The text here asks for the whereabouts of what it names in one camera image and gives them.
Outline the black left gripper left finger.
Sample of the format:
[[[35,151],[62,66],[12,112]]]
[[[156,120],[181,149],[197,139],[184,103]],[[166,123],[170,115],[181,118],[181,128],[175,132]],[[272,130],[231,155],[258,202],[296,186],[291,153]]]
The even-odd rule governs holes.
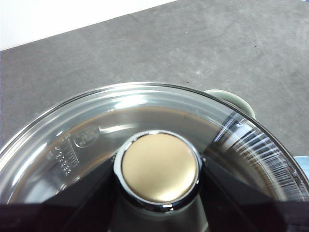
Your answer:
[[[2,204],[2,232],[106,232],[116,198],[110,157],[43,203]]]

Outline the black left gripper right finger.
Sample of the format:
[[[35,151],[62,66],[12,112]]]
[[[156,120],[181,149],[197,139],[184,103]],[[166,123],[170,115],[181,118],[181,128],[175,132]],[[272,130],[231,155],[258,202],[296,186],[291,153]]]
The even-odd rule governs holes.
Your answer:
[[[280,202],[202,160],[200,191],[212,232],[307,232],[308,202]]]

